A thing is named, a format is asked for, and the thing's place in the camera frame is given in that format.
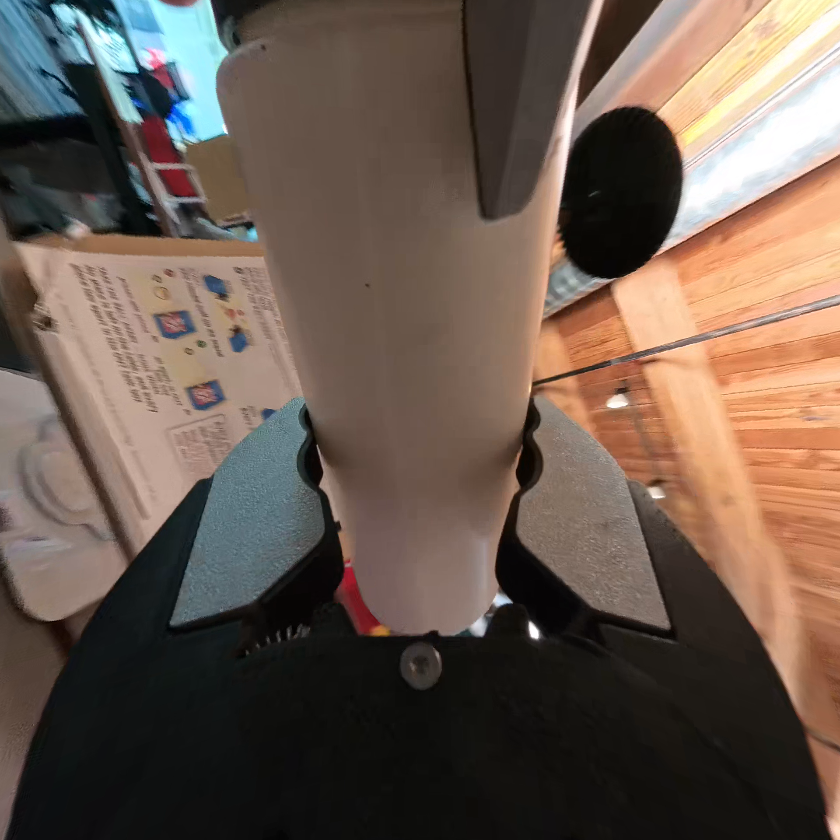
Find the cardboard box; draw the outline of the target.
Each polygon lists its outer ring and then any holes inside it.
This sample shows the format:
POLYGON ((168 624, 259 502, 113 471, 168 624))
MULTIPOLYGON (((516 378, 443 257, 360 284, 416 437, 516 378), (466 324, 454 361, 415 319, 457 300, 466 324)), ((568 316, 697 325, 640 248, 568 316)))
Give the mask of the cardboard box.
POLYGON ((235 145, 227 134, 189 143, 184 156, 201 184, 208 215, 218 226, 251 222, 245 181, 239 170, 235 145))

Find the white bottle with black cap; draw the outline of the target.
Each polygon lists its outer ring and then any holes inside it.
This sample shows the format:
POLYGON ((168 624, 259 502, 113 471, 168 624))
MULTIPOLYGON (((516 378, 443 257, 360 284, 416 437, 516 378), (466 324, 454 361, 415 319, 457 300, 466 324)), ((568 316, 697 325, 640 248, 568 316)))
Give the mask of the white bottle with black cap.
POLYGON ((497 593, 593 3, 535 190, 492 221, 463 2, 213 2, 218 100, 356 579, 399 634, 458 634, 497 593))

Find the printed instruction sheet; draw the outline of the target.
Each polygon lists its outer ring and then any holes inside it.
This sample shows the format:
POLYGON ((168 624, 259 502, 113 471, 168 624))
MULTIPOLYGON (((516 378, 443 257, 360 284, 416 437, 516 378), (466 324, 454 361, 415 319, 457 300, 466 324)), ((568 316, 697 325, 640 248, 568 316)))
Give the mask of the printed instruction sheet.
POLYGON ((145 545, 130 554, 45 351, 49 322, 36 309, 15 252, 2 264, 2 314, 47 395, 37 399, 44 407, 2 426, 10 450, 2 468, 2 570, 24 611, 53 623, 100 601, 145 545))
POLYGON ((134 555, 198 480, 301 395, 264 250, 115 234, 15 248, 134 555))

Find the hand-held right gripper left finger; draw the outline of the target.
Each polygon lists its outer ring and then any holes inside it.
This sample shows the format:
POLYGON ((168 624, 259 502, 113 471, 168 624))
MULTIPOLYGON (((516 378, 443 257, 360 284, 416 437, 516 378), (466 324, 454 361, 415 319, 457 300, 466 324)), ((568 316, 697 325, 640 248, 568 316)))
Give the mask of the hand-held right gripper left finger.
POLYGON ((343 553, 302 397, 270 414, 211 478, 169 628, 239 623, 304 634, 343 577, 343 553))

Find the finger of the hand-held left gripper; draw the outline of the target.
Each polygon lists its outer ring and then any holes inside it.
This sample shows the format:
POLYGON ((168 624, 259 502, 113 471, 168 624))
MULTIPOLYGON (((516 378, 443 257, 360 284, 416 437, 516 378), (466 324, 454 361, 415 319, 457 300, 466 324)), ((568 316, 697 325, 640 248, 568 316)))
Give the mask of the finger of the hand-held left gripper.
POLYGON ((481 216, 529 203, 592 38, 593 1, 465 1, 463 33, 481 216))

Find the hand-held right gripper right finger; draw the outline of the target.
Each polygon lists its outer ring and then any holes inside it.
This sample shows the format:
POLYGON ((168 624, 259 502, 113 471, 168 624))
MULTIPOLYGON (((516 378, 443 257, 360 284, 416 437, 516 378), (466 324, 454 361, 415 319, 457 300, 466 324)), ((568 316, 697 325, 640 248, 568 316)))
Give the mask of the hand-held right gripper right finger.
POLYGON ((542 635, 671 623, 624 472, 549 399, 530 399, 496 577, 542 635))

